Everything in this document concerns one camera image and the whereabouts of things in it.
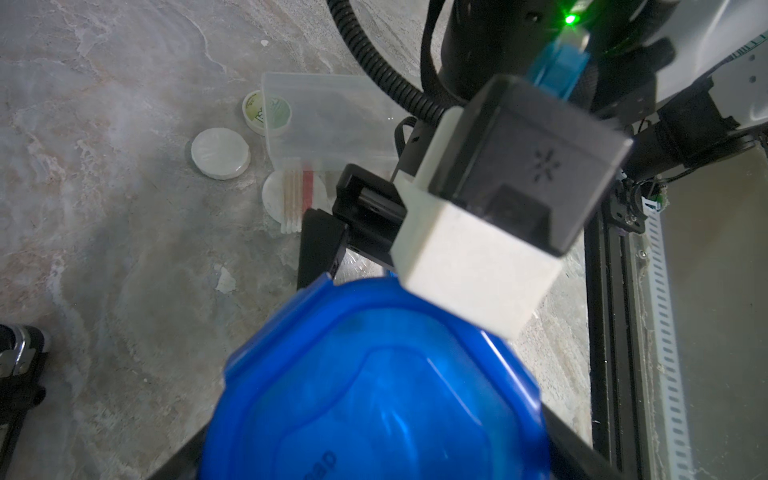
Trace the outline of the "jar blue lid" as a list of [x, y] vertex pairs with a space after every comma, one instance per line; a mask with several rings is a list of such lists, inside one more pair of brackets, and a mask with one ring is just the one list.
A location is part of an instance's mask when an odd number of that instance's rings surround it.
[[298, 291], [228, 359], [202, 479], [546, 479], [539, 388], [393, 277]]
[[261, 90], [274, 169], [340, 172], [352, 163], [393, 173], [394, 130], [407, 113], [369, 78], [267, 72]]

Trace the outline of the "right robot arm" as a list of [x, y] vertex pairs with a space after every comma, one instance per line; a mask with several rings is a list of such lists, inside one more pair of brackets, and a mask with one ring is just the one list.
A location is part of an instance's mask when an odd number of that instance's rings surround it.
[[346, 249], [394, 270], [425, 295], [547, 291], [560, 260], [593, 215], [615, 174], [641, 182], [682, 164], [706, 165], [752, 133], [716, 114], [695, 82], [661, 114], [656, 145], [626, 146], [608, 130], [640, 119], [658, 73], [683, 56], [659, 30], [673, 1], [598, 1], [585, 12], [595, 45], [564, 37], [573, 26], [551, 1], [460, 1], [446, 30], [442, 61], [431, 41], [442, 3], [433, 1], [422, 35], [421, 82], [413, 85], [376, 49], [352, 5], [328, 8], [366, 75], [427, 133], [398, 139], [404, 190], [358, 165], [347, 166], [331, 213], [303, 219], [297, 285], [332, 278]]

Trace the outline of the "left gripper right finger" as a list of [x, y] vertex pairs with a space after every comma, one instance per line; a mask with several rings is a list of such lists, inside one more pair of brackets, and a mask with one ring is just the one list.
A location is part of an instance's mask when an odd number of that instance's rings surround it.
[[550, 452], [550, 478], [621, 480], [624, 476], [566, 425], [547, 405], [542, 414]]

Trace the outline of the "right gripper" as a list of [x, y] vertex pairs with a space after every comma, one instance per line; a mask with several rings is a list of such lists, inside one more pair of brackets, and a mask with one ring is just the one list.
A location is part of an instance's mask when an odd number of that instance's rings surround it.
[[392, 270], [391, 247], [405, 219], [406, 207], [394, 185], [400, 175], [415, 176], [435, 129], [412, 116], [394, 131], [398, 162], [389, 179], [349, 164], [336, 187], [333, 215], [308, 209], [302, 219], [297, 270], [297, 289], [317, 278], [333, 279], [347, 247], [378, 265]]

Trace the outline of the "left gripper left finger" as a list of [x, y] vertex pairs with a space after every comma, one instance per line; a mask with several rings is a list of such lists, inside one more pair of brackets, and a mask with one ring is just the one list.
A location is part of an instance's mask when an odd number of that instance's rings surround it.
[[203, 437], [192, 438], [148, 479], [196, 480], [202, 460], [203, 445]]

